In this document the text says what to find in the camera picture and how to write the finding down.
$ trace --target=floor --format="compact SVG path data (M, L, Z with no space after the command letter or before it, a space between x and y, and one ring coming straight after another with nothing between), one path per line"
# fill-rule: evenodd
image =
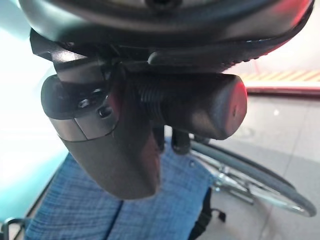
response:
M289 180L320 210L320 101L250 97L236 134L215 144L270 168ZM215 192L212 205L227 213L213 219L200 240L314 240L320 214L305 218L258 202L251 206Z

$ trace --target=blue seat cushion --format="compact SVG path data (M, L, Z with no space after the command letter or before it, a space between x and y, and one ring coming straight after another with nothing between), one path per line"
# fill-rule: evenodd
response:
M186 240L213 181L193 157L176 155L166 147L159 192L122 201L100 188L69 154L28 225L25 239Z

